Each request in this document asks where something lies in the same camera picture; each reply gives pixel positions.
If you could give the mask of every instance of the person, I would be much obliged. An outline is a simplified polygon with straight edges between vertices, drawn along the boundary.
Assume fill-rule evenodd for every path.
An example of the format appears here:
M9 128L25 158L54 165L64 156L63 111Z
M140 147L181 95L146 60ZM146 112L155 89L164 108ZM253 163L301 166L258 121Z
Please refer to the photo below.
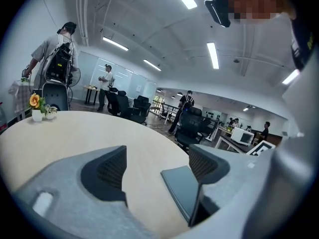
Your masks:
M232 127L233 127L233 128L239 127L239 126L238 126L238 123L239 123L239 119L236 118L236 119L234 120L233 124L232 124Z
M187 110L187 108L194 106L194 98L191 96L192 94L193 92L189 90L187 91L187 95L182 96L181 99L179 100L179 104L178 104L179 110L176 113L175 119L170 129L168 130L168 133L170 134L174 133L177 123L179 122L179 117L181 113L183 112L183 110Z
M229 120L230 121L229 121L228 126L231 127L235 121L233 120L233 118L229 118Z
M43 75L43 68L46 64L46 58L52 53L54 48L59 44L59 36L63 36L64 43L70 43L73 49L72 51L72 59L71 59L71 71L78 70L78 53L75 45L72 42L71 35L75 32L76 24L73 22L68 22L63 25L61 30L58 31L58 34L55 34L48 39L46 39L33 53L31 54L32 59L29 64L29 68L24 71L24 77L29 77L32 73L32 70L35 68L38 62L41 62L39 70L34 79L34 89L41 89L43 84L45 83L45 77Z
M266 121L265 125L264 125L264 131L262 131L262 133L258 133L259 135L259 140L258 143L261 143L263 140L267 141L267 136L268 136L268 128L270 126L269 121Z
M315 47L315 36L304 23L304 12L293 2L298 0L228 0L228 7L241 20L263 22L279 16L288 15L292 26L292 57L294 64L303 70Z
M247 128L245 129L247 132L251 132L251 126L247 126Z
M100 105L98 108L98 112L101 112L103 110L105 96L106 96L107 91L109 91L109 89L110 89L109 85L113 79L113 73L111 72L112 66L106 64L105 71L106 71L106 76L99 77L99 81L101 81L101 89L100 89L100 93L99 93Z

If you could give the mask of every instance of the white vase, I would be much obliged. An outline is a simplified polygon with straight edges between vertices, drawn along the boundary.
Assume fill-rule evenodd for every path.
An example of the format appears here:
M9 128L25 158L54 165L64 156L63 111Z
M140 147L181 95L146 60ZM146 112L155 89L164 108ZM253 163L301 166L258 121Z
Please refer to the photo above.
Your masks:
M42 121L42 113L40 110L32 110L32 119L34 122Z
M49 120L52 120L52 119L55 118L55 114L53 114L53 113L47 113L45 117L46 117L47 120L48 120L48 119L49 119Z

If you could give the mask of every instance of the floor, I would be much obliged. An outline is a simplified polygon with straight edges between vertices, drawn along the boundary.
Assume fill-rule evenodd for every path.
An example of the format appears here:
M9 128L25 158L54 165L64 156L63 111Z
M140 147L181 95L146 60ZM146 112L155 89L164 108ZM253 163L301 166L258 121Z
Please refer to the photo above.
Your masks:
M86 105L86 104L84 104L83 101L73 100L70 104L70 108L72 111L85 111L85 112L97 113L98 104L96 104L94 106L93 105ZM106 105L104 106L104 109L101 113L110 115L110 113L107 110ZM171 126L171 123L167 122L167 124L164 125L164 119L159 119L159 117L157 115L155 115L151 112L149 113L149 115L146 118L146 123L147 123L147 127L164 135L166 138L168 138L169 140L171 140L177 144L177 142L175 141L174 135L171 135L167 132ZM200 142L200 144L210 146L210 147L215 147L216 143L217 143L217 141L210 142L210 141L205 140L205 139L203 139Z

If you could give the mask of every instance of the yellow flower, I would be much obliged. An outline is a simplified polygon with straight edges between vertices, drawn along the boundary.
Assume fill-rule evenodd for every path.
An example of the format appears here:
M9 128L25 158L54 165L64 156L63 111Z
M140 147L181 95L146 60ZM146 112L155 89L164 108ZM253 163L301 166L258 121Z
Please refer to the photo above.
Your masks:
M35 108L38 108L40 105L40 96L37 94L32 94L32 96L30 97L30 105L34 106Z

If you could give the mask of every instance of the table surface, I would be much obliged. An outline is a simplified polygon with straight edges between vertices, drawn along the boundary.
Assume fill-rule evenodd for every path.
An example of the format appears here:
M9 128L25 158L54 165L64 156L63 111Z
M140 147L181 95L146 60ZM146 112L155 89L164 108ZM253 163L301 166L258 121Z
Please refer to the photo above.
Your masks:
M235 145L237 148L239 148L240 150L242 150L243 152L248 152L250 151L252 148L254 148L254 146L252 145L249 145L249 146L246 146L244 144L240 144L236 141L234 141L233 139L231 139L229 136L223 136L221 135L220 137L228 140L229 142L231 142L233 145Z
M87 90L95 90L95 91L100 91L99 89L93 89L93 88L90 88L89 86L82 86L83 88L87 89Z
M133 215L161 238L187 231L160 172L188 165L188 156L165 136L130 120L76 111L42 122L24 119L0 135L0 166L14 192L56 160L117 145L127 146L122 190Z

